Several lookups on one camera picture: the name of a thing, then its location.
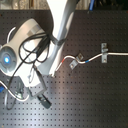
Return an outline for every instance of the screw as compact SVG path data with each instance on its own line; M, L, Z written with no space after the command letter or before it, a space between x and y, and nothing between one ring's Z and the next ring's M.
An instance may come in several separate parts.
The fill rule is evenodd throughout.
M106 62L107 60L106 59L104 59L104 62Z
M71 64L71 68L74 68L74 65L73 64Z

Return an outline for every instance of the wire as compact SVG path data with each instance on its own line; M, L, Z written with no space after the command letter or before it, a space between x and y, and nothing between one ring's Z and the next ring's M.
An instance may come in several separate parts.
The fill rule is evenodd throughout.
M7 36L7 43L9 42L9 38L10 38L11 33L12 33L15 29L16 29L16 27L12 28L12 29L10 30L10 32L8 33L8 36Z
M10 85L11 85L11 82L12 82L12 80L13 80L13 78L14 78L14 75L15 75L15 73L17 72L17 70L21 67L21 65L22 65L23 63L27 63L27 64L33 63L33 65L34 65L34 63L35 63L36 60L38 59L38 56L39 56L39 55L42 53L42 51L47 47L47 45L49 46L49 44L50 44L50 39L48 39L44 44L42 43L42 41L45 40L45 37L48 38L48 35L46 35L45 33L38 33L38 34L36 34L36 35L32 35L32 36L28 37L27 39L25 39L25 40L21 43L21 45L20 45L20 47L19 47L19 50L18 50L18 53L19 53L19 56L20 56L22 62L19 64L19 66L17 67L17 69L16 69L15 72L13 73L12 77L10 78L7 90L10 90ZM35 40L35 39L39 39L39 38L43 38L44 40L42 39L42 40L39 42L39 44L38 44L32 51L28 51L29 54L28 54L24 59L22 59L22 57L21 57L21 55L20 55L20 49L21 49L22 45L24 45L24 43L26 43L27 41ZM38 53L37 53L37 54L38 54L38 55L37 55L37 58L36 58L34 61L30 62L30 63L29 63L29 62L26 62L25 60L26 60L32 53L34 53L35 51L38 52ZM14 102L13 102L13 104L12 104L12 107L11 107L11 108L8 108L8 106L7 106L7 102L8 102L8 91L6 92L6 94L5 94L5 107L6 107L7 110L10 110L10 109L13 108L16 99L18 99L18 100L21 101L21 99L19 99L19 98L17 98L17 97L14 97L14 98L15 98L15 100L14 100Z
M23 59L23 61L19 64L19 66L16 68L15 72L13 73L12 77L11 77L10 80L9 80L9 83L8 83L8 90L10 90L10 85L11 85L11 82L12 82L12 80L13 80L13 78L14 78L15 73L16 73L17 70L21 67L21 65L24 63L24 61L34 52L35 49L33 49L33 51L31 51L31 52ZM7 91L6 94L5 94L5 100L4 100L4 104L5 104L6 109L7 109L7 110L11 110L11 109L13 108L14 104L15 104L15 101L16 101L16 98L15 98L15 100L14 100L12 106L11 106L10 108L8 108L8 105L7 105L7 102L8 102L8 91Z
M33 40L33 39L39 39L41 38L42 40L38 43L38 45L36 46L36 48L33 50L32 53L35 53L36 54L36 59L34 59L33 61L30 61L30 62L27 62L27 61L24 61L24 59L21 57L21 54L20 54L20 49L21 47L23 46L23 49L30 53L31 51L30 50L27 50L24 45L26 44L27 41L30 41L30 40ZM32 64L32 63L35 63L35 61L37 60L38 62L41 62L43 63L47 57L45 58L45 60L43 61L39 61L38 60L38 57L41 55L42 51L44 51L46 49L46 47L48 46L49 47L49 44L50 44L50 38L48 35L46 35L45 33L39 33L39 34L36 34L36 35L33 35L29 38L27 38L26 40L24 40L20 47L19 47L19 57L22 61L24 61L24 63L26 64Z
M128 53L111 53L111 52L109 52L109 53L107 53L107 54L108 54L108 55L120 55L120 56L127 56L127 55L128 55ZM94 59L96 59L96 58L102 56L102 55L103 55L102 53L101 53L101 54L98 54L98 55L96 55L96 56L94 56L94 57L92 57L92 58L90 58L90 59L88 59L88 60L86 60L86 61L79 61L79 60L77 60L74 56L70 56L70 55L65 56L64 59L61 61L61 63L60 63L60 64L58 65L58 67L56 68L56 71L58 71L58 69L60 68L60 66L63 64L64 60L67 59L67 58L74 59L74 60L76 60L79 64L85 64L85 63L88 63L88 62L90 62L90 61L92 61L92 60L94 60Z
M89 7L90 11L93 10L94 2L95 2L95 0L91 0L90 7Z
M0 81L0 84L2 84L2 86L5 87L5 89L8 90L8 92L10 93L10 95L11 95L13 98L17 99L18 101L25 102L25 101L29 98L29 95L28 95L25 99L19 99L19 98L17 98L17 97L11 92L10 89L8 89L8 87L7 87L2 81Z
M109 52L108 55L127 56L128 53L111 53L111 52Z

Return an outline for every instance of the black cable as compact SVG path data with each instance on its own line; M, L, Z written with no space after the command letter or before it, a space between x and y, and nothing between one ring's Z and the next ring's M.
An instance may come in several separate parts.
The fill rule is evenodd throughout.
M23 41L21 44L23 44L24 42L26 42L27 40L30 40L30 39L36 39L36 38L34 38L34 36L32 36L32 38L29 37L29 38L27 38L25 41ZM9 83L8 83L8 90L10 89L10 85L11 85L11 83L12 83L12 80L13 80L13 78L14 78L15 73L16 73L17 70L21 67L21 65L25 62L25 60L36 50L36 48L33 49L33 50L23 59L23 61L19 64L19 66L16 68L15 72L13 73L12 77L11 77L10 80L9 80ZM8 91L6 91L6 94L5 94L5 101L4 101L4 104L5 104L6 109L7 109L7 110L11 110L11 109L14 107L14 104L15 104L15 102L16 102L16 99L14 99L14 102L13 102L13 104L12 104L12 106L11 106L10 108L8 108L7 102L8 102Z
M22 61L24 61L24 59L21 57L21 54L20 54L20 49L21 49L21 47L23 46L23 49L25 50L25 51L27 51L28 53L30 53L31 51L29 51L29 50L27 50L27 49L25 49L25 47L24 47L24 45L26 44L26 42L27 41L30 41L30 40L33 40L33 39L39 39L39 38L42 38L41 39L41 41L38 43L38 45L36 46L36 48L35 48L35 50L33 50L33 52L32 53L35 53L36 54L36 59L34 59L33 61L31 61L31 62L26 62L26 61L24 61L24 63L26 63L26 64L32 64L32 63L34 63L36 60L37 60L37 58L39 57L39 55L42 53L42 51L44 51L44 49L47 47L47 45L50 43L50 38L48 37L48 35L43 35L43 36L39 36L39 35L41 35L41 34L44 34L44 33L40 33L40 34L36 34L36 35L34 35L34 36L31 36L31 37L29 37L29 38L27 38L26 40L24 40L22 43L21 43L21 45L20 45L20 47L19 47L19 57L20 57L20 59L22 60Z

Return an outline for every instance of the optical breadboard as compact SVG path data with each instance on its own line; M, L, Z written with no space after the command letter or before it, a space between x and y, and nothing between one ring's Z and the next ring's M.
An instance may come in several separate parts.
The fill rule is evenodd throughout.
M30 18L45 31L53 26L48 10L1 10L0 44L6 43L13 27ZM107 43L109 52L128 53L127 11L75 11L61 59L81 53L83 60L88 60L101 53L102 43ZM128 128L128 56L107 56L105 64L99 57L78 64L73 70L71 62L72 59L66 59L54 78L44 76L50 109L34 99L16 101L8 111L4 89L0 93L0 128ZM0 80L5 84L9 78L0 72ZM13 79L13 93L19 82L20 78ZM40 85L32 88L33 94L41 89ZM13 100L9 96L8 106Z

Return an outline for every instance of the white device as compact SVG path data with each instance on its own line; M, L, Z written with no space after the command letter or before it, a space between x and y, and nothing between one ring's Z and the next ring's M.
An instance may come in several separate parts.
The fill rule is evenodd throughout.
M55 70L60 62L60 56L65 43L59 41L65 39L68 34L74 10L78 1L79 0L47 0L54 21L54 28L52 34L55 38L55 42L50 42L49 53L46 61L44 63L35 63L38 71L42 75L54 76L55 74ZM4 74L12 76L17 67L22 62L18 54L21 43L28 37L42 32L44 32L44 30L34 19L29 19L20 26L11 41L3 45L0 50L0 69ZM25 46L26 49L34 49L38 45L40 40L41 39L36 39L27 42ZM46 57L47 50L48 48L42 51L39 59L44 59ZM25 58L28 54L23 49L21 49L20 52L22 58ZM30 55L26 59L26 61L30 62L34 58L34 54ZM40 83L39 78L36 74L34 75L34 80L29 83L28 77L30 75L31 68L32 64L23 63L22 66L15 73L15 76L20 76L26 87L33 87Z

